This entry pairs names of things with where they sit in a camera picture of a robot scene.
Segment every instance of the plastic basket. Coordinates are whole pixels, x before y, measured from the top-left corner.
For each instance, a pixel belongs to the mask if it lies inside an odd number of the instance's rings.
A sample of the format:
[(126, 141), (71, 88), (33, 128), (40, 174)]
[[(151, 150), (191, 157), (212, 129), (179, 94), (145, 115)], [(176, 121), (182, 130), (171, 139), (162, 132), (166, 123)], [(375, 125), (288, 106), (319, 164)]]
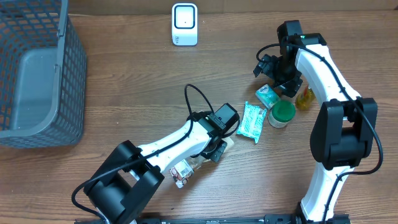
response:
[(86, 53), (67, 0), (0, 0), (0, 144), (76, 144), (83, 135)]

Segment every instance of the wooden tabletop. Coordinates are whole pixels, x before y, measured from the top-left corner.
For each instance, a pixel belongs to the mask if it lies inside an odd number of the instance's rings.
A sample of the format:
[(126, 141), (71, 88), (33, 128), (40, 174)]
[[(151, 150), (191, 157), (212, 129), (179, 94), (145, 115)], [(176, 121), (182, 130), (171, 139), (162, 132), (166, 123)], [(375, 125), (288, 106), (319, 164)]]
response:
[[(277, 42), (276, 28), (292, 19), (304, 32), (324, 36), (346, 80), (379, 107), (383, 166), (373, 175), (350, 176), (335, 212), (349, 213), (353, 223), (398, 223), (398, 11), (199, 15), (196, 47), (173, 46), (170, 15), (73, 17), (89, 60), (85, 135), (72, 147), (0, 150), (0, 223), (93, 218), (72, 205), (72, 191), (119, 143), (130, 139), (138, 146), (180, 128), (188, 116), (187, 83), (215, 108), (228, 102), (241, 116), (245, 101), (261, 105), (254, 92), (267, 79), (252, 74), (255, 54)], [(189, 97), (193, 110), (207, 109), (193, 90)], [(145, 212), (168, 218), (293, 212), (315, 166), (309, 137), (318, 111), (316, 103), (298, 111), (283, 129), (265, 121), (258, 144), (234, 134), (235, 147), (218, 164), (203, 165), (182, 189), (166, 173)], [(357, 170), (373, 168), (377, 157), (374, 144)], [(83, 193), (78, 201), (91, 206)]]

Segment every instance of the green lid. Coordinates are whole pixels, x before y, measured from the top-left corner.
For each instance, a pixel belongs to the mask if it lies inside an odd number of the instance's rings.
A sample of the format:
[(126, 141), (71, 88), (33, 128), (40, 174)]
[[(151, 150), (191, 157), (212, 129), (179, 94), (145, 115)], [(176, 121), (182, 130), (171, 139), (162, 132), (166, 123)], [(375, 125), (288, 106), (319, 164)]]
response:
[(286, 123), (294, 118), (294, 115), (296, 114), (296, 109), (291, 102), (281, 100), (274, 105), (271, 113), (275, 120)]

